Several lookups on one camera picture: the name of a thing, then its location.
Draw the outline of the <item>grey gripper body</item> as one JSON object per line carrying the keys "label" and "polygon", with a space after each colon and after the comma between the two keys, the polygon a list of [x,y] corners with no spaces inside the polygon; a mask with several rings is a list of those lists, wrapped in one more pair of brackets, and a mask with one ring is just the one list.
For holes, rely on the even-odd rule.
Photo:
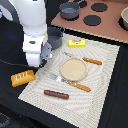
{"label": "grey gripper body", "polygon": [[40,65],[44,65],[46,61],[52,57],[51,50],[52,46],[48,42],[42,46],[40,54]]}

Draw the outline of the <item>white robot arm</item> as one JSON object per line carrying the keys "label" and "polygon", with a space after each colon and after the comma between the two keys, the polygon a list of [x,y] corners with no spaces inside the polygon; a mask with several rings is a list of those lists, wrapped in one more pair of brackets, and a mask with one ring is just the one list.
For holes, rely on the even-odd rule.
{"label": "white robot arm", "polygon": [[51,57],[48,49],[46,4],[48,0],[0,0],[3,16],[23,27],[23,51],[29,66],[39,67]]}

